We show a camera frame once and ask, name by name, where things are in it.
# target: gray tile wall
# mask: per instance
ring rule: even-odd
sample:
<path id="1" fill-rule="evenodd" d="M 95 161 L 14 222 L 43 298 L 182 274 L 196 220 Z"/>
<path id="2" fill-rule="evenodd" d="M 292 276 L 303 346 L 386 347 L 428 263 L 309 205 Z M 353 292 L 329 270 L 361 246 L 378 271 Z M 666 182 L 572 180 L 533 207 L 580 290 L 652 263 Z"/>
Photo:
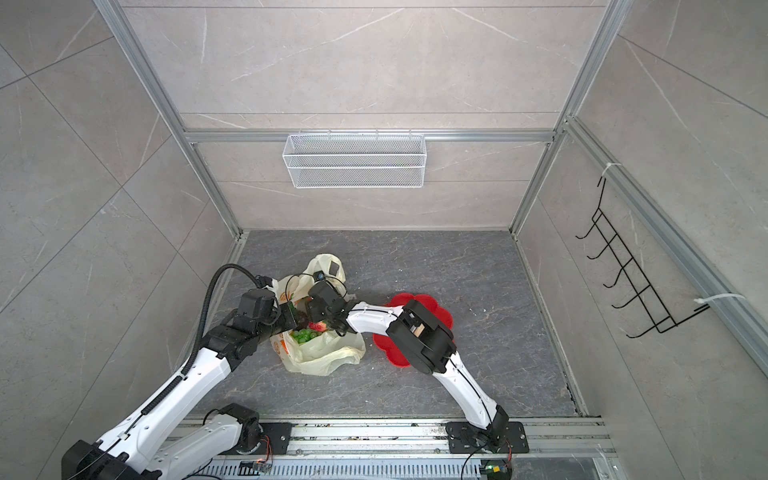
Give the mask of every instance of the gray tile wall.
<path id="1" fill-rule="evenodd" d="M 279 143 L 200 144 L 242 228 L 493 229 L 511 222 L 542 143 L 428 144 L 422 188 L 296 189 Z"/>
<path id="2" fill-rule="evenodd" d="M 232 245 L 90 0 L 0 19 L 0 478 L 60 478 L 181 361 Z"/>
<path id="3" fill-rule="evenodd" d="M 552 128 L 601 0 L 126 0 L 189 128 Z M 541 144 L 430 144 L 417 190 L 297 190 L 200 146 L 244 228 L 505 229 Z"/>
<path id="4" fill-rule="evenodd" d="M 622 276 L 605 288 L 617 262 L 607 253 L 587 259 L 605 245 L 596 231 L 576 238 L 591 225 L 599 177 L 566 141 L 520 239 L 589 413 L 606 418 L 630 478 L 762 478 L 768 432 L 756 419 L 766 413 L 768 382 L 717 316 L 627 338 L 650 326 L 647 314 L 637 300 L 611 306 L 628 301 L 631 286 Z M 697 291 L 610 186 L 601 205 L 670 313 L 690 315 Z"/>
<path id="5" fill-rule="evenodd" d="M 326 128 L 436 127 L 484 114 L 519 127 L 533 113 L 550 115 L 532 126 L 552 127 L 604 10 L 535 0 L 244 4 L 125 8 L 187 118 L 302 127 L 318 114 L 313 123 Z"/>
<path id="6" fill-rule="evenodd" d="M 768 318 L 768 4 L 635 2 L 580 117 Z"/>

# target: cable tie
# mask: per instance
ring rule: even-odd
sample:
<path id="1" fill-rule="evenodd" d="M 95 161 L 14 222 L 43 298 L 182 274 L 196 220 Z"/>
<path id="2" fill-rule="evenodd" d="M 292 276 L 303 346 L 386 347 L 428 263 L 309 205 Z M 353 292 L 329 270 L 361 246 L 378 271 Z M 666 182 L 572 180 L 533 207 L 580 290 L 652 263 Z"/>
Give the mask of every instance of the cable tie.
<path id="1" fill-rule="evenodd" d="M 694 298 L 694 302 L 699 304 L 705 304 L 710 302 L 711 300 L 716 300 L 719 298 L 741 298 L 742 300 L 746 300 L 746 297 L 744 295 L 740 295 L 738 293 L 718 293 L 717 295 L 708 296 L 707 298 Z"/>
<path id="2" fill-rule="evenodd" d="M 608 171 L 609 168 L 613 167 L 614 165 L 621 165 L 621 164 L 612 164 L 611 162 L 608 162 L 605 164 L 605 169 L 603 169 L 603 173 L 600 174 L 601 177 L 605 177 L 605 172 Z"/>

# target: black cable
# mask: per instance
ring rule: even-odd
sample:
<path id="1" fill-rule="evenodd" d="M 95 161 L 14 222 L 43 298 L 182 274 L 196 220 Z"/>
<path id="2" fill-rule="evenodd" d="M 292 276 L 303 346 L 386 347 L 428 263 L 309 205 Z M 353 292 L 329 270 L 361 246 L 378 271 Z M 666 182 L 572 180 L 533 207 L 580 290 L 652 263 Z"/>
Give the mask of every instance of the black cable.
<path id="1" fill-rule="evenodd" d="M 216 475 L 208 475 L 207 473 L 197 473 L 197 474 L 191 475 L 191 476 L 207 477 L 207 478 L 215 478 L 216 480 L 223 480 L 223 478 L 221 478 L 221 477 L 217 477 Z"/>
<path id="2" fill-rule="evenodd" d="M 208 463 L 207 463 L 207 464 L 205 464 L 205 465 L 203 465 L 202 467 L 198 468 L 197 470 L 195 470 L 194 472 L 190 473 L 189 475 L 187 475 L 187 476 L 186 476 L 186 477 L 184 477 L 184 478 L 194 477 L 195 475 L 199 474 L 200 472 L 202 472 L 203 470 L 205 470 L 206 468 L 208 468 L 208 465 L 210 465 L 210 463 L 211 463 L 213 460 L 214 460 L 214 459 L 213 459 L 213 457 L 211 457 L 211 459 L 210 459 L 210 460 L 208 460 Z"/>
<path id="3" fill-rule="evenodd" d="M 297 277 L 297 276 L 302 276 L 302 275 L 311 276 L 313 279 L 315 278 L 315 276 L 314 276 L 314 275 L 309 275 L 308 273 L 297 273 L 296 275 L 291 275 L 291 276 L 288 278 L 288 281 L 286 282 L 286 290 L 285 290 L 285 292 L 283 293 L 283 294 L 285 295 L 285 297 L 286 297 L 286 302 L 288 301 L 288 284 L 290 283 L 290 281 L 291 281 L 291 280 L 293 280 L 293 278 L 294 278 L 294 277 Z"/>
<path id="4" fill-rule="evenodd" d="M 138 423 L 138 421 L 139 421 L 139 420 L 141 419 L 141 417 L 143 417 L 143 416 L 144 416 L 144 414 L 142 413 L 142 414 L 140 414 L 138 417 L 136 417 L 136 419 L 134 420 L 134 422 L 133 422 L 133 423 L 131 423 L 131 424 L 128 426 L 128 428 L 127 428 L 127 429 L 125 429 L 125 432 L 123 432 L 123 433 L 128 433 L 128 432 L 129 432 L 129 431 L 130 431 L 130 430 L 131 430 L 133 427 L 135 427 L 135 426 L 136 426 L 136 424 Z M 121 440 L 122 440 L 122 439 L 117 439 L 117 440 L 115 440 L 115 441 L 114 441 L 114 443 L 112 444 L 112 446 L 111 446 L 111 447 L 109 447 L 109 448 L 108 448 L 106 451 L 104 451 L 104 453 L 102 453 L 101 455 L 99 455 L 99 456 L 98 456 L 98 458 L 96 458 L 96 459 L 95 459 L 93 462 L 89 463 L 89 464 L 88 464 L 88 466 L 86 466 L 85 468 L 83 468 L 81 471 L 79 471 L 79 472 L 75 473 L 75 474 L 74 474 L 74 475 L 72 475 L 70 478 L 67 478 L 67 480 L 72 480 L 74 477 L 76 477 L 76 476 L 80 475 L 82 472 L 85 472 L 86 470 L 88 470 L 88 469 L 89 469 L 89 468 L 90 468 L 90 467 L 91 467 L 91 466 L 92 466 L 94 463 L 98 462 L 99 460 L 101 460 L 101 458 L 102 458 L 102 457 L 104 457 L 104 455 L 108 454 L 108 453 L 109 453 L 109 451 L 110 451 L 110 450 L 112 450 L 112 449 L 114 448 L 114 446 L 115 446 L 115 445 L 117 445 L 118 443 L 120 443 L 120 441 L 121 441 Z"/>
<path id="5" fill-rule="evenodd" d="M 197 323 L 197 331 L 195 332 L 194 344 L 192 345 L 192 352 L 190 353 L 190 358 L 187 360 L 187 363 L 184 364 L 184 367 L 182 367 L 181 375 L 171 380 L 170 383 L 165 386 L 162 392 L 158 393 L 152 399 L 152 401 L 147 404 L 147 406 L 141 409 L 142 415 L 148 414 L 160 402 L 162 402 L 163 399 L 167 397 L 168 394 L 171 393 L 173 389 L 175 389 L 176 386 L 179 383 L 181 383 L 182 380 L 184 380 L 184 378 L 187 377 L 187 374 L 192 369 L 192 365 L 194 364 L 194 361 L 197 359 L 197 353 L 200 352 L 200 348 L 203 344 L 203 335 L 205 334 L 205 325 L 208 320 L 208 308 L 210 307 L 210 299 L 214 295 L 214 290 L 216 289 L 216 283 L 219 281 L 219 277 L 221 276 L 222 273 L 226 272 L 229 269 L 235 269 L 244 273 L 248 278 L 250 278 L 253 284 L 256 285 L 256 288 L 264 288 L 267 285 L 268 277 L 254 276 L 251 272 L 246 270 L 244 266 L 240 266 L 236 263 L 227 263 L 225 265 L 220 266 L 219 269 L 216 270 L 216 273 L 214 273 L 214 275 L 210 279 L 210 283 L 208 283 L 208 290 L 205 293 L 205 299 L 203 300 L 203 308 L 200 310 L 200 321 Z"/>
<path id="6" fill-rule="evenodd" d="M 459 374 L 459 375 L 461 375 L 462 377 L 464 377 L 464 380 L 466 380 L 466 381 L 467 381 L 467 383 L 469 384 L 469 386 L 470 386 L 470 387 L 472 387 L 472 391 L 473 391 L 473 392 L 475 392 L 475 395 L 477 395 L 477 396 L 478 396 L 478 398 L 480 399 L 480 403 L 482 404 L 482 408 L 483 408 L 483 410 L 485 410 L 485 414 L 488 416 L 488 423 L 493 423 L 493 417 L 491 416 L 491 413 L 488 411 L 488 407 L 487 407 L 487 406 L 485 406 L 485 402 L 483 402 L 483 401 L 482 401 L 482 397 L 480 396 L 480 394 L 478 393 L 478 391 L 477 391 L 477 390 L 475 390 L 475 386 L 474 386 L 474 385 L 472 385 L 472 382 L 470 382 L 470 381 L 469 381 L 469 379 L 466 377 L 466 375 L 464 375 L 464 374 L 462 373 L 462 371 L 461 371 L 460 369 L 458 369 L 458 367 L 457 367 L 457 366 L 456 366 L 456 364 L 453 362 L 453 360 L 451 360 L 451 359 L 448 359 L 448 361 L 451 363 L 451 365 L 453 365 L 453 368 L 455 368 L 455 369 L 456 369 L 456 372 L 458 372 L 458 374 Z"/>
<path id="7" fill-rule="evenodd" d="M 392 313 L 392 312 L 387 312 L 386 310 L 378 310 L 378 309 L 375 309 L 375 308 L 367 308 L 367 307 L 366 307 L 366 308 L 355 308 L 355 309 L 351 309 L 349 312 L 350 312 L 350 313 L 352 313 L 352 312 L 366 312 L 366 311 L 367 311 L 367 312 L 381 312 L 381 313 L 388 313 L 389 315 L 392 315 L 392 316 L 394 316 L 395 318 L 400 318 L 400 317 L 398 317 L 397 315 L 395 315 L 395 314 L 394 314 L 394 313 Z"/>
<path id="8" fill-rule="evenodd" d="M 336 278 L 335 276 L 331 276 L 331 275 L 326 275 L 326 278 L 331 278 L 331 279 L 337 280 L 339 283 L 341 283 L 342 285 L 344 285 L 344 294 L 343 294 L 343 295 L 341 295 L 341 293 L 339 293 L 339 291 L 338 291 L 338 290 L 336 291 L 336 293 L 339 293 L 339 295 L 341 295 L 341 296 L 346 296 L 346 294 L 347 294 L 347 293 L 349 293 L 349 288 L 347 288 L 347 286 L 346 286 L 346 283 L 344 283 L 343 281 L 341 281 L 341 279 L 340 279 L 340 278 Z"/>
<path id="9" fill-rule="evenodd" d="M 219 411 L 219 409 L 211 409 L 211 410 L 210 410 L 208 413 L 206 413 L 206 414 L 205 414 L 205 416 L 203 417 L 203 425 L 205 425 L 205 421 L 206 421 L 206 420 L 208 420 L 208 416 L 209 416 L 211 413 L 213 413 L 213 412 L 218 412 L 218 411 Z"/>
<path id="10" fill-rule="evenodd" d="M 98 457 L 97 457 L 97 458 L 96 458 L 96 459 L 95 459 L 93 462 L 91 462 L 91 463 L 89 463 L 88 465 L 86 465 L 86 466 L 85 466 L 83 469 L 81 469 L 79 472 L 75 473 L 75 474 L 74 474 L 74 475 L 72 475 L 70 478 L 67 478 L 67 480 L 72 480 L 73 478 L 75 478 L 75 477 L 77 477 L 78 475 L 80 475 L 82 472 L 85 472 L 86 470 L 88 470 L 88 469 L 89 469 L 91 466 L 93 466 L 93 464 L 94 464 L 94 463 L 98 462 L 99 460 L 101 460 L 101 458 L 102 458 L 102 457 L 104 457 L 104 455 L 108 454 L 108 453 L 109 453 L 109 451 L 110 451 L 110 450 L 112 450 L 112 449 L 114 448 L 114 446 L 115 446 L 115 445 L 117 445 L 118 443 L 120 443 L 120 440 L 121 440 L 121 439 L 117 439 L 117 440 L 115 440 L 115 441 L 114 441 L 114 443 L 112 444 L 112 446 L 111 446 L 110 448 L 106 449 L 106 450 L 104 451 L 104 453 L 102 453 L 101 455 L 99 455 L 99 456 L 98 456 Z"/>
<path id="11" fill-rule="evenodd" d="M 474 452 L 469 454 L 469 457 L 467 457 L 467 459 L 462 464 L 462 473 L 458 476 L 459 480 L 464 480 L 464 467 L 467 466 L 467 462 L 469 462 L 469 459 L 472 458 L 472 456 L 475 453 L 480 452 L 482 449 L 484 449 L 487 445 L 488 443 L 485 443 L 485 445 L 483 445 L 482 447 L 478 447 Z"/>

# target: metal vent grille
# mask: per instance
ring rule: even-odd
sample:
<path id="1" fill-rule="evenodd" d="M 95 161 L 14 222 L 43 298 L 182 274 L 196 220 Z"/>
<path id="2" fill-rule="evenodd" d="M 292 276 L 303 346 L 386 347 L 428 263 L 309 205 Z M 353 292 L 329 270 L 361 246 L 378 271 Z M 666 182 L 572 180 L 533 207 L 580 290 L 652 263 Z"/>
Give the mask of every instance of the metal vent grille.
<path id="1" fill-rule="evenodd" d="M 360 480 L 361 478 L 461 478 L 464 459 L 387 459 L 371 460 L 278 460 L 267 473 L 240 466 L 239 460 L 214 460 L 202 472 L 223 480 L 264 477 L 271 480 Z M 464 477 L 480 479 L 480 461 L 471 458 L 464 467 Z"/>
<path id="2" fill-rule="evenodd" d="M 296 188 L 421 187 L 426 158 L 420 134 L 294 134 L 283 149 Z"/>

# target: black wire rack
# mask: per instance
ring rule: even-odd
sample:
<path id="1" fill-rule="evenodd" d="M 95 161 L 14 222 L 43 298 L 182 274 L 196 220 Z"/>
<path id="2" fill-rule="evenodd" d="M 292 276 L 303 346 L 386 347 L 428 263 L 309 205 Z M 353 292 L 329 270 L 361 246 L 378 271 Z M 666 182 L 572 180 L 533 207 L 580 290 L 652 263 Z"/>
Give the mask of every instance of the black wire rack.
<path id="1" fill-rule="evenodd" d="M 634 255 L 632 254 L 631 250 L 629 250 L 629 247 L 627 247 L 627 244 L 624 242 L 624 240 L 621 238 L 621 235 L 616 231 L 614 228 L 614 225 L 611 223 L 611 221 L 608 219 L 608 217 L 605 215 L 605 212 L 602 209 L 602 203 L 603 203 L 603 194 L 605 193 L 605 178 L 601 177 L 601 179 L 598 181 L 598 188 L 600 188 L 600 200 L 598 200 L 598 208 L 594 211 L 592 214 L 592 226 L 589 228 L 589 231 L 582 237 L 579 237 L 578 235 L 576 238 L 579 240 L 583 240 L 584 238 L 587 238 L 587 236 L 592 233 L 592 231 L 597 231 L 600 236 L 602 237 L 603 241 L 605 242 L 605 247 L 603 247 L 603 250 L 600 250 L 600 253 L 598 253 L 594 257 L 590 257 L 587 255 L 587 258 L 589 260 L 596 260 L 600 258 L 600 256 L 605 252 L 611 252 L 614 259 L 619 265 L 619 272 L 616 275 L 616 278 L 614 279 L 614 282 L 611 285 L 607 285 L 606 283 L 603 283 L 603 286 L 605 288 L 613 288 L 618 284 L 619 279 L 621 278 L 621 275 L 624 274 L 625 277 L 627 277 L 627 280 L 629 284 L 632 287 L 632 290 L 634 290 L 634 295 L 627 300 L 622 305 L 611 305 L 615 309 L 622 309 L 632 303 L 635 300 L 639 300 L 640 303 L 643 305 L 643 309 L 645 310 L 645 313 L 648 315 L 648 318 L 650 319 L 650 322 L 652 325 L 644 330 L 643 332 L 638 333 L 637 335 L 629 335 L 627 336 L 631 339 L 639 338 L 646 333 L 650 332 L 653 329 L 656 329 L 659 333 L 664 333 L 670 329 L 673 329 L 676 326 L 681 325 L 682 323 L 685 323 L 686 321 L 694 318 L 699 313 L 702 313 L 710 308 L 709 305 L 702 305 L 697 307 L 693 313 L 691 313 L 689 316 L 685 317 L 682 320 L 676 320 L 672 314 L 670 313 L 667 306 L 664 304 L 664 301 L 659 296 L 658 292 L 654 288 L 653 284 L 648 279 L 648 276 L 643 271 L 643 267 L 637 262 Z M 600 220 L 605 220 L 603 227 L 598 225 L 598 222 Z M 620 260 L 619 256 L 616 253 L 616 249 L 613 247 L 613 245 L 618 245 L 617 242 L 621 242 L 621 246 L 627 251 L 629 254 L 629 260 L 622 261 Z M 634 270 L 639 272 L 639 275 L 635 276 L 634 280 L 632 276 L 630 275 L 630 272 L 627 270 L 631 266 L 634 267 Z M 655 296 L 656 300 L 658 301 L 658 305 L 660 305 L 660 314 L 657 314 L 656 317 L 661 317 L 660 320 L 656 321 L 654 318 L 654 315 L 650 312 L 648 303 L 649 298 L 643 298 L 643 295 L 646 294 L 647 296 L 651 296 L 652 299 L 653 296 Z"/>

